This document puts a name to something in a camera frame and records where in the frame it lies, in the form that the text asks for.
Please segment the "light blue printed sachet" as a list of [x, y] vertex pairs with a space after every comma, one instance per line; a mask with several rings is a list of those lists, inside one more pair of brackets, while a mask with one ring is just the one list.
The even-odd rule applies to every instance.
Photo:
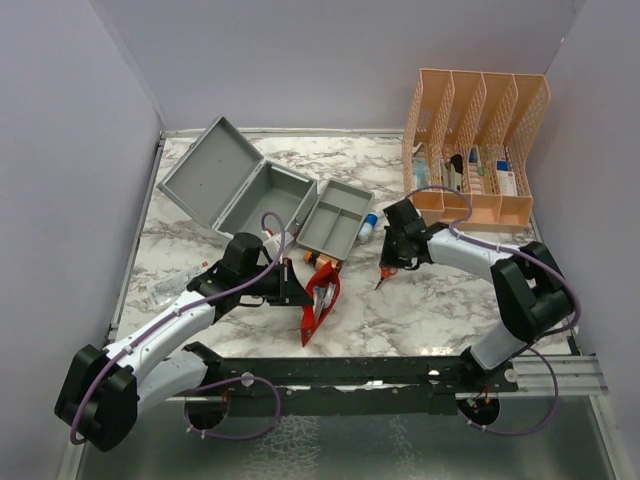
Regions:
[[336, 291], [336, 284], [329, 283], [324, 287], [316, 286], [313, 289], [314, 295], [314, 321], [319, 322], [324, 312], [329, 309]]

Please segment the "red first aid kit pouch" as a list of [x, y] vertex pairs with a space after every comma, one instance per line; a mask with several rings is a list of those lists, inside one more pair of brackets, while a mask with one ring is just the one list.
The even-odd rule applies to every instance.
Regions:
[[313, 300], [312, 306], [303, 308], [300, 323], [301, 344], [306, 347], [311, 338], [332, 312], [341, 293], [341, 281], [338, 270], [332, 263], [323, 265], [311, 277], [305, 288]]

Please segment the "orange handled scissors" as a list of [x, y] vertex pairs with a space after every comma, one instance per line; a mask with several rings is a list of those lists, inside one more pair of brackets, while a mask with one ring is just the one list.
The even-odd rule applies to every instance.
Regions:
[[380, 277], [378, 283], [375, 286], [375, 291], [379, 290], [380, 287], [388, 280], [390, 280], [394, 275], [396, 275], [398, 269], [395, 267], [382, 266], [380, 268]]

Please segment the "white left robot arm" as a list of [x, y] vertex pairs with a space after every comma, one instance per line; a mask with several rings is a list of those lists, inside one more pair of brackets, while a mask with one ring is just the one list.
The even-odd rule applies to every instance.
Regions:
[[101, 451], [118, 445], [146, 406], [194, 389], [206, 395], [220, 385], [221, 371], [207, 360], [176, 349], [238, 307], [245, 296], [271, 306], [309, 307], [313, 298], [280, 252], [259, 262], [266, 249], [251, 233], [239, 233], [220, 260], [191, 279], [163, 313], [125, 339], [102, 349], [81, 348], [73, 357], [54, 406], [70, 428], [74, 445]]

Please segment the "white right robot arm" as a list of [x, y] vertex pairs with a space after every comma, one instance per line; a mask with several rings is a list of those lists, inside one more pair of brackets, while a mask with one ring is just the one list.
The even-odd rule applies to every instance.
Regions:
[[464, 235], [452, 224], [427, 225], [408, 199], [385, 208], [384, 216], [388, 225], [381, 269], [409, 271], [438, 264], [494, 287], [500, 321], [460, 355], [459, 378], [467, 389], [483, 390], [494, 381], [496, 368], [557, 333], [561, 321], [578, 317], [579, 301], [544, 244], [500, 246]]

